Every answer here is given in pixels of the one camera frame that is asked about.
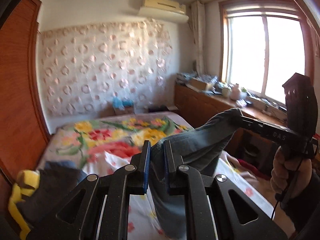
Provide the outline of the right hand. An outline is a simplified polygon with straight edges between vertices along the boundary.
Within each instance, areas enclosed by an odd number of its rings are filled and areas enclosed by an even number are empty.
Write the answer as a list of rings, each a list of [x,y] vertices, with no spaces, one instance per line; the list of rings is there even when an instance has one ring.
[[[291,193],[291,198],[295,198],[308,186],[312,175],[312,163],[310,159],[286,160],[281,147],[276,151],[273,160],[271,187],[275,193],[282,194],[289,182],[289,172],[297,168],[297,180]]]

